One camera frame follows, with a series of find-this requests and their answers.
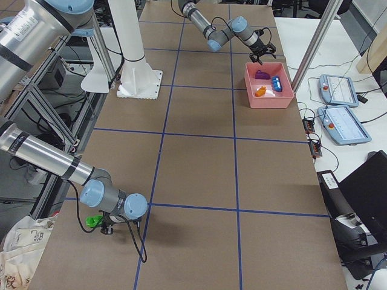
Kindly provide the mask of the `purple toy block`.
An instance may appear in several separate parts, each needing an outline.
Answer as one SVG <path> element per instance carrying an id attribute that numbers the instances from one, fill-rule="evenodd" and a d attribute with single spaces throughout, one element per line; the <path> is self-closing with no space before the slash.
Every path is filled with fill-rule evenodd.
<path id="1" fill-rule="evenodd" d="M 270 74 L 267 72 L 263 72 L 261 70 L 257 70 L 255 72 L 255 79 L 256 80 L 269 80 L 271 79 Z"/>

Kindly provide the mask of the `green toy block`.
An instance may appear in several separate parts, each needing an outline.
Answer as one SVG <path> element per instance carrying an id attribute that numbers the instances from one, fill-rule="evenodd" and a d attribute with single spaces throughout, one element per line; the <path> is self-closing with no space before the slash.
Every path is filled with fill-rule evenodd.
<path id="1" fill-rule="evenodd" d="M 85 219 L 85 222 L 86 222 L 86 226 L 88 228 L 95 228 L 95 227 L 98 227 L 98 226 L 101 225 L 102 220 L 103 220 L 103 216 L 98 214 L 98 215 L 95 215 L 95 216 L 88 216 Z"/>

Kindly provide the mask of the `long blue toy block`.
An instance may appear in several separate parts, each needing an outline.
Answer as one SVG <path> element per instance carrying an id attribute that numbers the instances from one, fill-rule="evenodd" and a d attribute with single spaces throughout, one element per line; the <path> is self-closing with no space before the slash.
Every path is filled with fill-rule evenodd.
<path id="1" fill-rule="evenodd" d="M 272 88 L 276 92 L 282 92 L 282 84 L 281 84 L 281 80 L 278 76 L 272 77 Z"/>

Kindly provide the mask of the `orange toy block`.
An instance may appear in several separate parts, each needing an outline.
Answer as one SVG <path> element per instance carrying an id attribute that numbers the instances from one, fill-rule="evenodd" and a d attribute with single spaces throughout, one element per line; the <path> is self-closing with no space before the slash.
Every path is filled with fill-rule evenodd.
<path id="1" fill-rule="evenodd" d="M 262 97 L 266 94 L 266 92 L 267 92 L 266 86 L 261 86 L 256 90 L 255 97 Z"/>

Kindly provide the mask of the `pink plastic box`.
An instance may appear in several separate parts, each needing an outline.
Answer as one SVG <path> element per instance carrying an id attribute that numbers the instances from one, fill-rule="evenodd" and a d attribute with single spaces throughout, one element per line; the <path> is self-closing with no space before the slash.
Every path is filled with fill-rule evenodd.
<path id="1" fill-rule="evenodd" d="M 271 79 L 256 80 L 255 72 L 261 70 L 269 73 Z M 272 88 L 272 77 L 278 76 L 282 84 L 282 92 L 276 92 Z M 246 83 L 247 95 L 250 107 L 253 109 L 285 109 L 294 98 L 285 66 L 281 62 L 248 62 L 245 64 L 244 80 Z M 262 97 L 255 97 L 255 92 L 261 86 L 266 86 L 267 92 Z"/>

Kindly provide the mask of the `upper teach pendant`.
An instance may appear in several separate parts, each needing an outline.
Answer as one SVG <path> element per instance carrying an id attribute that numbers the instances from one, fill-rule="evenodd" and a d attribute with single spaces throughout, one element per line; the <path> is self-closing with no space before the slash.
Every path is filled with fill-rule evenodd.
<path id="1" fill-rule="evenodd" d="M 319 77 L 320 96 L 329 105 L 359 105 L 353 81 L 350 77 L 322 74 Z"/>

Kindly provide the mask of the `teach pendant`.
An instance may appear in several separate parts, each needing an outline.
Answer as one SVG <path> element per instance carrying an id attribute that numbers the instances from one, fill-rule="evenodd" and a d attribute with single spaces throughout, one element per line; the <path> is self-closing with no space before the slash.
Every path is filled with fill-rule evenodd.
<path id="1" fill-rule="evenodd" d="M 347 105 L 321 106 L 317 115 L 328 135 L 338 145 L 363 144 L 372 140 Z"/>
<path id="2" fill-rule="evenodd" d="M 320 96 L 329 105 L 359 105 L 353 81 L 350 77 L 322 74 L 319 77 Z"/>

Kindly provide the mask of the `orange connector board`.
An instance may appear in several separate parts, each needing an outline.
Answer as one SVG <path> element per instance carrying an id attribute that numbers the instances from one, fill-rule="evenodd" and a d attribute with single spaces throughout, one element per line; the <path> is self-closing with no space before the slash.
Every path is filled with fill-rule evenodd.
<path id="1" fill-rule="evenodd" d="M 303 118 L 302 119 L 302 124 L 303 124 L 303 127 L 304 127 L 304 130 L 305 130 L 306 134 L 315 133 L 314 120 L 313 119 Z"/>

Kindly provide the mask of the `white printed tote bag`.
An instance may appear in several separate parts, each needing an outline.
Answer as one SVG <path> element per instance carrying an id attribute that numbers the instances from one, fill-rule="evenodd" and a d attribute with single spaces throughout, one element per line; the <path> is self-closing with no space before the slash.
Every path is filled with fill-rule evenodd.
<path id="1" fill-rule="evenodd" d="M 1 289 L 28 288 L 56 221 L 26 216 L 11 228 L 1 251 Z"/>

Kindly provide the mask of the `lower teach pendant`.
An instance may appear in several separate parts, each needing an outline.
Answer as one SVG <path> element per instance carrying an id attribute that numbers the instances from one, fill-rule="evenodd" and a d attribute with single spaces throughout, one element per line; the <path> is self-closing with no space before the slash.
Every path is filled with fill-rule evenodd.
<path id="1" fill-rule="evenodd" d="M 328 135 L 338 145 L 363 144 L 372 140 L 347 105 L 321 106 L 317 115 Z"/>

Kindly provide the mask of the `aluminium frame post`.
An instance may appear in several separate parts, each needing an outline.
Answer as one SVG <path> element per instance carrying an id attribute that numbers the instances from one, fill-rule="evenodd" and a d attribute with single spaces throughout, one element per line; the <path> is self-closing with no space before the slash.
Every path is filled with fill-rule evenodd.
<path id="1" fill-rule="evenodd" d="M 298 91 L 326 33 L 328 32 L 328 29 L 330 28 L 332 21 L 337 15 L 339 15 L 339 10 L 342 6 L 342 3 L 343 1 L 340 0 L 328 1 L 327 6 L 319 20 L 319 24 L 299 65 L 299 68 L 296 71 L 296 75 L 291 83 L 293 92 Z"/>

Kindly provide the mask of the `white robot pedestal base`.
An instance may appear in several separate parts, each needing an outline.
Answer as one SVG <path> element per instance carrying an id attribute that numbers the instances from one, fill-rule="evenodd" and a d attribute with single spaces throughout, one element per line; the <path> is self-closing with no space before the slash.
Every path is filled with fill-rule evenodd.
<path id="1" fill-rule="evenodd" d="M 120 98 L 156 99 L 163 72 L 146 61 L 134 1 L 108 1 L 112 36 L 104 38 L 103 28 L 93 17 L 94 35 L 88 39 L 93 67 L 82 80 L 87 92 L 108 93 L 119 81 Z"/>

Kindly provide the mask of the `aluminium frame rack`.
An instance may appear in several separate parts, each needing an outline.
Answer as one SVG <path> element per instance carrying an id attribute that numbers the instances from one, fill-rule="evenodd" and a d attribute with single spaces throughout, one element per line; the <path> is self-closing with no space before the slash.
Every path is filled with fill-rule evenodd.
<path id="1" fill-rule="evenodd" d="M 104 100 L 101 94 L 81 90 L 82 76 L 91 69 L 83 43 L 73 46 L 61 36 L 45 52 L 41 64 L 27 77 L 4 116 L 33 136 L 46 135 L 65 153 L 80 157 Z M 68 188 L 62 180 L 35 167 L 20 165 L 1 152 L 1 220 L 26 215 L 41 218 Z"/>

